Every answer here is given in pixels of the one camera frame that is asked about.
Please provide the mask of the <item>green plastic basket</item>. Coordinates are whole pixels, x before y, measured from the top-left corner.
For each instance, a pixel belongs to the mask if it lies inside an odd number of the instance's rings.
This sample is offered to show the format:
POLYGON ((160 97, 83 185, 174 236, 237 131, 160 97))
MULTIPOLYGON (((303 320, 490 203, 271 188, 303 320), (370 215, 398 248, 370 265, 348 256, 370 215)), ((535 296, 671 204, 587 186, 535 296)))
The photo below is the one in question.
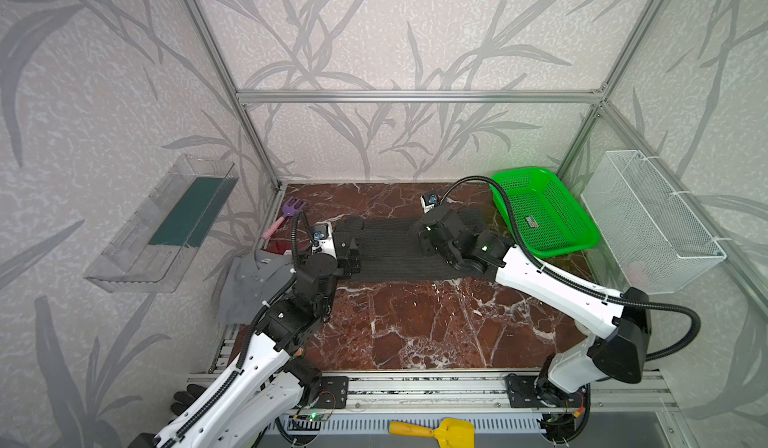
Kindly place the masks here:
POLYGON ((492 179, 507 194, 529 251, 549 259, 596 247, 600 232, 555 173, 540 167, 499 172, 492 179))

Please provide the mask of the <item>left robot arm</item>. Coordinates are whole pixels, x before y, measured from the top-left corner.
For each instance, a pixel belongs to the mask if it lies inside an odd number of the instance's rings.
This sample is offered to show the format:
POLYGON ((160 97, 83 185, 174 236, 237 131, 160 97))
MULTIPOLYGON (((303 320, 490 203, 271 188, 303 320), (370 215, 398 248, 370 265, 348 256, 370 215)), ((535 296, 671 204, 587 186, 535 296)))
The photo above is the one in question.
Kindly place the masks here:
POLYGON ((317 226, 307 251, 258 250, 240 264, 244 287, 260 303, 239 355, 191 405, 135 447, 251 447, 294 407, 315 402, 321 373, 298 353, 328 322, 339 281, 361 270, 359 243, 317 226))

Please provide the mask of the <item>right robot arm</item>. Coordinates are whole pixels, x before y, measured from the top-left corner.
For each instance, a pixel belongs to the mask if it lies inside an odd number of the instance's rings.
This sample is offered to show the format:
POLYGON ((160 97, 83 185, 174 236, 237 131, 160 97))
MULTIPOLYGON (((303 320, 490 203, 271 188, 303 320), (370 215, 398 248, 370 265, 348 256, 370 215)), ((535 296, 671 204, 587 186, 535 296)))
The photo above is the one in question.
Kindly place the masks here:
POLYGON ((556 406, 580 388, 604 378, 642 381, 650 338, 648 310, 612 289, 583 280, 535 257, 500 235, 467 227, 446 205, 424 210, 418 221, 423 250, 440 256, 465 277, 480 277, 532 296, 566 314, 589 332, 575 347, 551 355, 532 387, 544 404, 556 406))

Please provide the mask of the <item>dark grey striped shirt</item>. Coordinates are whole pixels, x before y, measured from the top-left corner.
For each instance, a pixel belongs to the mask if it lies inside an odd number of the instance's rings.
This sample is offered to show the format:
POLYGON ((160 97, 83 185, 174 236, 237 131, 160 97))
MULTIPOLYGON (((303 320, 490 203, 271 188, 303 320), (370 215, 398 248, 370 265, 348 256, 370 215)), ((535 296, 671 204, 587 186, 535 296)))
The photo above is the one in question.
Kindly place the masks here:
MULTIPOLYGON (((473 209, 457 212, 474 229, 475 242, 487 228, 483 213, 473 209)), ((358 240, 361 253, 361 273, 351 280, 361 283, 425 282, 484 276, 487 266, 469 257, 474 245, 463 259, 423 256, 412 232, 412 227, 420 218, 363 219, 348 216, 341 219, 333 235, 352 234, 358 240)))

